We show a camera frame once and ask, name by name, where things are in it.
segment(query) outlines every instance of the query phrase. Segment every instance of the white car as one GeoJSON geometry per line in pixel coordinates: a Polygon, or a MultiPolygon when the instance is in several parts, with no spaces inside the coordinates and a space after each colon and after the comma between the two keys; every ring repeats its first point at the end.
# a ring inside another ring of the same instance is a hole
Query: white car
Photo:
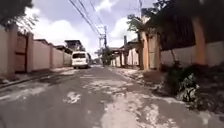
{"type": "Polygon", "coordinates": [[[72,66],[75,68],[90,68],[90,57],[87,52],[72,53],[72,66]]]}

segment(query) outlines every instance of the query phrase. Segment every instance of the bush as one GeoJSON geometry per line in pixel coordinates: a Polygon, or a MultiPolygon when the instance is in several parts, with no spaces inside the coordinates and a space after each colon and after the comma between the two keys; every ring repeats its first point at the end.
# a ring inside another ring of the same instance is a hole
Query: bush
{"type": "Polygon", "coordinates": [[[198,86],[193,67],[181,68],[179,62],[175,62],[168,69],[164,83],[170,95],[177,96],[178,99],[185,102],[192,102],[196,99],[198,86]]]}

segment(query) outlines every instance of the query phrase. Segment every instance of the car window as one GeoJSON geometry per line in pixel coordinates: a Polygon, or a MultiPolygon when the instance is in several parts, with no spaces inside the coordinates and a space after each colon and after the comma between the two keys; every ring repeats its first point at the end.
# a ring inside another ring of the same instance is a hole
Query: car window
{"type": "Polygon", "coordinates": [[[84,53],[73,54],[72,58],[86,58],[84,53]]]}

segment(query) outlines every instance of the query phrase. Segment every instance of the gate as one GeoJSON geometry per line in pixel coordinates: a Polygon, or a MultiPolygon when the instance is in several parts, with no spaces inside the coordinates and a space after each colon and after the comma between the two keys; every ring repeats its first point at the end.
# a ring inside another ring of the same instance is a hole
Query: gate
{"type": "Polygon", "coordinates": [[[27,72],[28,36],[18,33],[15,47],[15,72],[27,72]]]}

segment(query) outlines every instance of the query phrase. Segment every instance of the concrete road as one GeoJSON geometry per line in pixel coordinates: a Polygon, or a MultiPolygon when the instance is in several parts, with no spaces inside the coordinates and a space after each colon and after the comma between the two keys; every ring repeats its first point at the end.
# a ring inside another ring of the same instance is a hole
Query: concrete road
{"type": "Polygon", "coordinates": [[[0,128],[223,128],[108,68],[71,70],[0,91],[0,128]]]}

